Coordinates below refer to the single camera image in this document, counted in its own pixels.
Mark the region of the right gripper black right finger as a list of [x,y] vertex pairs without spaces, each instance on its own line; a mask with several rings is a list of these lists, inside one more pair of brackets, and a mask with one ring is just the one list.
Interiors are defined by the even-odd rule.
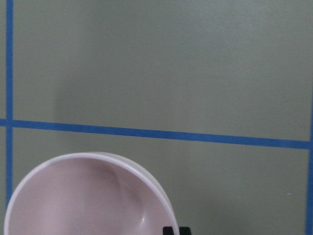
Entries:
[[179,227],[180,235],[192,235],[190,227]]

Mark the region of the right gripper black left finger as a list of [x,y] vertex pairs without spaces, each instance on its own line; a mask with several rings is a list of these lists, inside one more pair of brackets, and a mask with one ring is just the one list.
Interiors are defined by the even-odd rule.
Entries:
[[174,235],[173,227],[163,227],[162,229],[163,235]]

